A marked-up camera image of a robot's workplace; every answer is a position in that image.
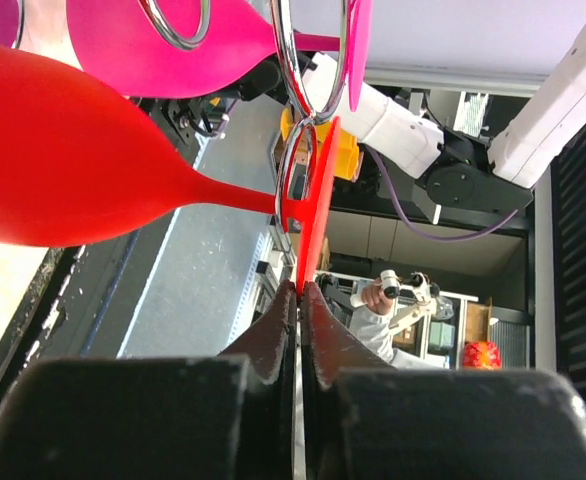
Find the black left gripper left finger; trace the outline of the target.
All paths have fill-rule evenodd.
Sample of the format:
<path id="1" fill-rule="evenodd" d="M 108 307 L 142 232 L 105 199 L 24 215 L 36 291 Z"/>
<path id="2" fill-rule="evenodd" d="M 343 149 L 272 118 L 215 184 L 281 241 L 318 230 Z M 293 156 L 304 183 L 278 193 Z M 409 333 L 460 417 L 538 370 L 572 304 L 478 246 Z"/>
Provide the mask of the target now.
<path id="1" fill-rule="evenodd" d="M 296 292 L 209 358 L 47 360 L 0 406 L 0 479 L 289 479 Z"/>

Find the red wine glass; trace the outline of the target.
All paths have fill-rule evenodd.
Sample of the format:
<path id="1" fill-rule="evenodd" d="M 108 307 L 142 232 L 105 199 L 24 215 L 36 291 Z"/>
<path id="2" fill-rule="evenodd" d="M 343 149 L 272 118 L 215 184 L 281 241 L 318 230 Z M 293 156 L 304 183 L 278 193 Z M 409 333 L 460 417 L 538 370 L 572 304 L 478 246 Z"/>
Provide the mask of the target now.
<path id="1" fill-rule="evenodd" d="M 191 204 L 295 219 L 296 284 L 313 279 L 325 237 L 341 123 L 293 200 L 210 178 L 137 106 L 65 63 L 0 45 L 0 243 L 69 247 L 108 240 Z"/>

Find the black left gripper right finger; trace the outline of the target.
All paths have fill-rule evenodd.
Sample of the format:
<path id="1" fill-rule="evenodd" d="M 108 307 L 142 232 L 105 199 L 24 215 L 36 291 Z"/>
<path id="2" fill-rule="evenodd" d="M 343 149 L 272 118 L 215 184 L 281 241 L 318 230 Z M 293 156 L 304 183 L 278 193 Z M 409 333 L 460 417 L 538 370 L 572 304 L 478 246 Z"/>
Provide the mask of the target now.
<path id="1" fill-rule="evenodd" d="M 397 369 L 300 297 L 311 479 L 586 479 L 586 406 L 540 370 Z"/>

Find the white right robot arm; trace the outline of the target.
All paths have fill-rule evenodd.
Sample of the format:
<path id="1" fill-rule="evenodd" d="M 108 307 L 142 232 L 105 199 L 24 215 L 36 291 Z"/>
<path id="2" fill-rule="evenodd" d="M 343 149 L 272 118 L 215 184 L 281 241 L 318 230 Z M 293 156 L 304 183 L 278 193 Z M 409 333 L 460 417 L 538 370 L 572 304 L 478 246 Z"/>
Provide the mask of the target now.
<path id="1" fill-rule="evenodd" d="M 586 125 L 586 23 L 552 73 L 493 138 L 413 114 L 363 81 L 363 51 L 335 102 L 342 129 L 411 177 L 431 202 L 504 216 L 527 207 L 540 177 Z"/>

